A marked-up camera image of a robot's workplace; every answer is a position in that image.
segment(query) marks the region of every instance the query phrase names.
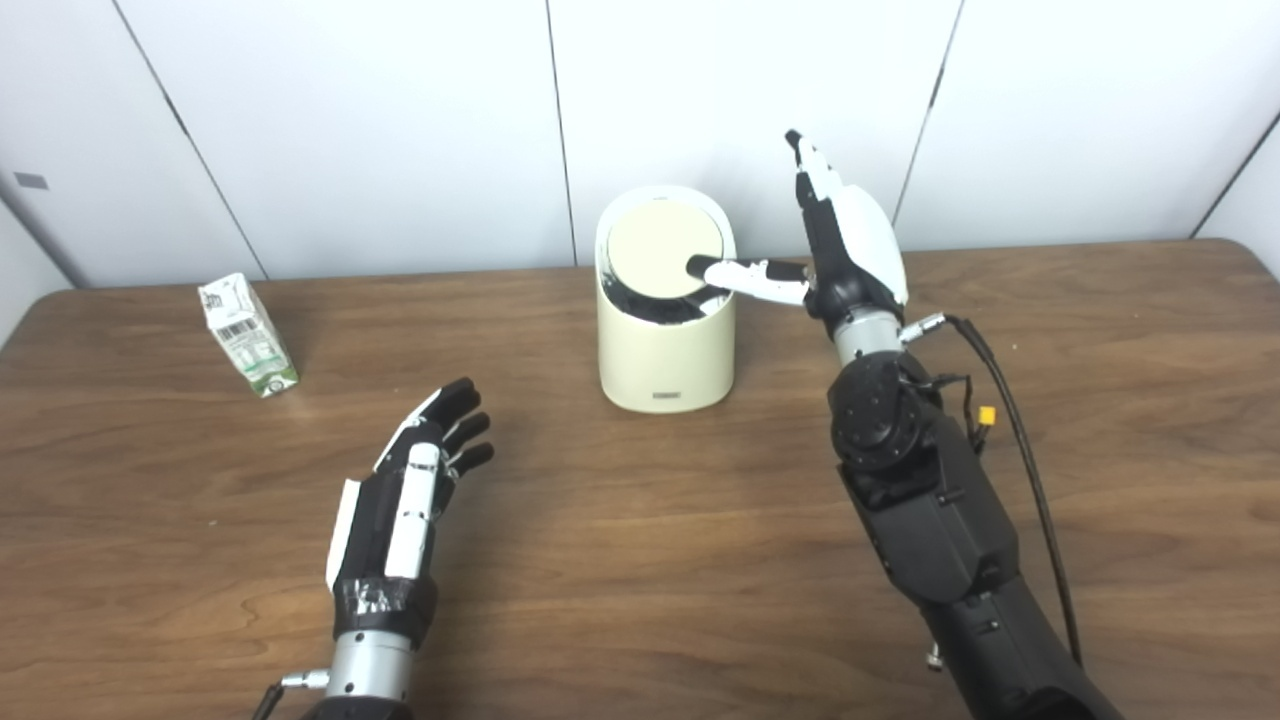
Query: barcode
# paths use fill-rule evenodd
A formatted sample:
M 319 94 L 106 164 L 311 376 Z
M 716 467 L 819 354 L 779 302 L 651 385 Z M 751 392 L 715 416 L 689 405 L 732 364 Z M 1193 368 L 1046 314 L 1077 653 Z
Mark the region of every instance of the barcode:
M 223 340 L 232 340 L 236 336 L 244 334 L 257 329 L 257 322 L 253 318 L 248 320 L 241 320 L 234 325 L 227 325 L 225 328 L 218 328 L 218 337 Z

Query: robotic arm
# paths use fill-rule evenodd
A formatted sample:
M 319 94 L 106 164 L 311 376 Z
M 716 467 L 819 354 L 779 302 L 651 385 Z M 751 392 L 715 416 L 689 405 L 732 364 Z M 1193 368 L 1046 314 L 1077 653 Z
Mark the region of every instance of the robotic arm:
M 984 359 L 989 348 L 968 320 L 932 315 L 902 327 L 906 279 L 884 213 L 860 188 L 844 186 L 799 133 L 787 141 L 813 274 L 788 263 L 704 256 L 687 270 L 708 284 L 803 305 L 826 325 L 842 365 L 827 393 L 841 480 L 890 582 L 920 610 L 936 639 L 932 656 L 950 666 L 970 714 L 1120 720 L 1028 589 L 1018 534 L 979 464 L 975 438 L 943 413 L 946 379 L 931 375 L 906 345 L 950 322 Z M 988 365 L 1006 392 L 998 368 Z M 1023 450 L 1033 469 L 1029 447 Z
M 343 486 L 325 573 L 333 664 L 285 675 L 253 720 L 265 720 L 288 688 L 325 691 L 303 720 L 412 720 L 413 653 L 435 614 L 435 524 L 457 480 L 493 457 L 489 443 L 463 450 L 489 429 L 486 414 L 471 414 L 479 406 L 470 379 L 435 391 L 401 423 L 372 474 Z

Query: cream trash can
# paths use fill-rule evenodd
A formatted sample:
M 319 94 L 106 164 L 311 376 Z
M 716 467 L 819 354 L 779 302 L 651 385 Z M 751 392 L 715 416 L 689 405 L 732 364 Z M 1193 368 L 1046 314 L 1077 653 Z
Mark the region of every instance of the cream trash can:
M 694 255 L 737 258 L 724 211 L 695 190 L 641 187 L 600 217 L 600 386 L 620 407 L 698 410 L 733 386 L 733 293 L 690 277 Z

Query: metal connector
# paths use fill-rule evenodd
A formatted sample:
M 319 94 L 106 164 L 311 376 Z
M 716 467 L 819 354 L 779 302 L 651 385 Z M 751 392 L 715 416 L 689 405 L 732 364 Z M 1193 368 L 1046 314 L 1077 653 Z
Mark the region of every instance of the metal connector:
M 947 323 L 947 316 L 942 313 L 934 313 L 928 318 L 923 318 L 906 325 L 905 328 L 897 331 L 897 340 L 902 345 L 908 345 L 920 340 L 922 337 L 932 333 L 933 331 L 941 328 Z
M 924 653 L 924 666 L 934 673 L 941 673 L 946 666 L 946 664 L 942 662 L 942 653 L 938 651 L 938 643 L 933 643 L 933 650 Z
M 289 673 L 280 678 L 280 687 L 287 689 L 323 691 L 329 687 L 329 669 L 320 667 L 319 670 Z

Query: small gray sticker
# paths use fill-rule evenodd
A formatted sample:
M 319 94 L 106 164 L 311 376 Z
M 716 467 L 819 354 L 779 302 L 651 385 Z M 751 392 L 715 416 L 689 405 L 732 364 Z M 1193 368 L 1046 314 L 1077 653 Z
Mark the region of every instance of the small gray sticker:
M 18 178 L 18 187 L 49 190 L 49 181 L 45 179 L 45 176 L 37 176 L 36 173 L 14 173 L 13 177 Z

